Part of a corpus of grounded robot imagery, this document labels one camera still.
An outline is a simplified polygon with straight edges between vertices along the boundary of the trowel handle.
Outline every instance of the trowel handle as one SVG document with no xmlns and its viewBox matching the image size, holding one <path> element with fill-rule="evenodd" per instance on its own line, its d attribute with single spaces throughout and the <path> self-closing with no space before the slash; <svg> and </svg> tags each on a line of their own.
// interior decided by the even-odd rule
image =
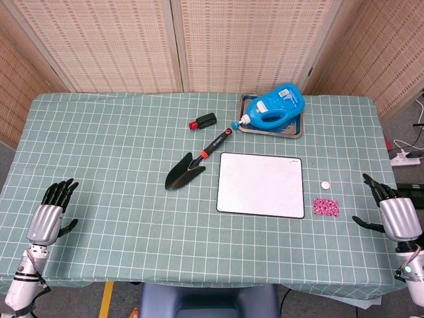
<svg viewBox="0 0 424 318">
<path fill-rule="evenodd" d="M 208 147 L 206 147 L 205 150 L 202 150 L 201 156 L 203 157 L 203 159 L 209 157 L 209 155 L 214 152 L 232 133 L 233 131 L 230 128 L 225 129 L 225 132 L 220 134 Z"/>
</svg>

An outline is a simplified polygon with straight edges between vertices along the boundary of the power strip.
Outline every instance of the power strip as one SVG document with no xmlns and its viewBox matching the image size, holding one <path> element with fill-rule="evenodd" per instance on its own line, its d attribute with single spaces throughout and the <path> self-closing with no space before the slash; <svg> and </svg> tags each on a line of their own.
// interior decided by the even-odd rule
<svg viewBox="0 0 424 318">
<path fill-rule="evenodd" d="M 408 152 L 399 152 L 397 156 L 390 160 L 392 167 L 403 167 L 403 166 L 419 166 L 421 162 L 419 158 L 406 158 Z"/>
</svg>

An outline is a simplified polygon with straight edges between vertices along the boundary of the metal tray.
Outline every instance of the metal tray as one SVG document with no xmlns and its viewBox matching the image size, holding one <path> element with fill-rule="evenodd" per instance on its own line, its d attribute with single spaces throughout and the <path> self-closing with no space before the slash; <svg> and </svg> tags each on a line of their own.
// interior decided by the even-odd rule
<svg viewBox="0 0 424 318">
<path fill-rule="evenodd" d="M 245 113 L 249 103 L 257 98 L 257 95 L 244 94 L 240 98 L 240 107 L 238 108 L 239 120 Z M 286 121 L 281 126 L 274 128 L 270 131 L 263 131 L 261 129 L 252 126 L 251 124 L 240 125 L 239 128 L 244 133 L 254 134 L 267 134 L 270 136 L 285 137 L 285 138 L 299 138 L 303 135 L 303 113 Z"/>
</svg>

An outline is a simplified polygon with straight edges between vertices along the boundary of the yellow floor tape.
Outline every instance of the yellow floor tape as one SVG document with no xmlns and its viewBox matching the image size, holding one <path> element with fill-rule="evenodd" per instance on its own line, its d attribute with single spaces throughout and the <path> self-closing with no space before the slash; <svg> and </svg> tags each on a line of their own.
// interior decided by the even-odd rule
<svg viewBox="0 0 424 318">
<path fill-rule="evenodd" d="M 109 305 L 111 304 L 113 290 L 113 282 L 106 282 L 105 289 L 103 290 L 103 299 L 101 300 L 99 318 L 107 318 L 109 314 Z"/>
</svg>

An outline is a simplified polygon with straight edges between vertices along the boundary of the chair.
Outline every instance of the chair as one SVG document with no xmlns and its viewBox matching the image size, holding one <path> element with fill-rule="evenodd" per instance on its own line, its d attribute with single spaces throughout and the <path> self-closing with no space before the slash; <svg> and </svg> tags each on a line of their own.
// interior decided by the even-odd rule
<svg viewBox="0 0 424 318">
<path fill-rule="evenodd" d="M 143 284 L 139 318 L 278 318 L 276 285 L 195 288 Z"/>
</svg>

